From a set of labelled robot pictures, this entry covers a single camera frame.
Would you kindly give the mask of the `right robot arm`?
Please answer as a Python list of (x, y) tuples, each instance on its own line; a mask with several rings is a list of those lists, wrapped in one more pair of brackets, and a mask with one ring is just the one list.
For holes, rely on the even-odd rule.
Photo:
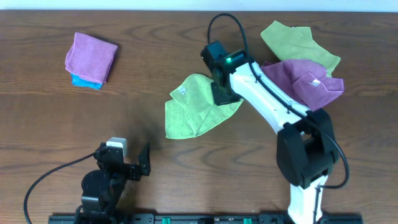
[(319, 223), (321, 186), (338, 159), (328, 115), (310, 111), (289, 97), (245, 50), (229, 53), (215, 41), (200, 55), (211, 72), (215, 104), (245, 99), (276, 133), (277, 165), (290, 183), (290, 219), (294, 223)]

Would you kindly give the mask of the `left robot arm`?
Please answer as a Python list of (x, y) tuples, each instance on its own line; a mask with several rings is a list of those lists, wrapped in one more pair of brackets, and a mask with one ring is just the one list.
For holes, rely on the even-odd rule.
[(82, 182), (81, 205), (76, 209), (75, 223), (129, 223), (128, 215), (117, 209), (129, 180), (140, 181), (150, 175), (150, 144), (141, 150), (137, 164), (124, 162), (127, 142), (111, 138), (102, 142), (93, 154), (99, 167), (87, 173)]

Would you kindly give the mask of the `light green cloth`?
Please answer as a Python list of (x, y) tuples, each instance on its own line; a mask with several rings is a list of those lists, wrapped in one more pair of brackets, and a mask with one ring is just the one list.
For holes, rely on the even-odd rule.
[(212, 79), (193, 73), (172, 92), (165, 102), (165, 137), (189, 139), (198, 137), (230, 118), (243, 103), (218, 106), (213, 99)]

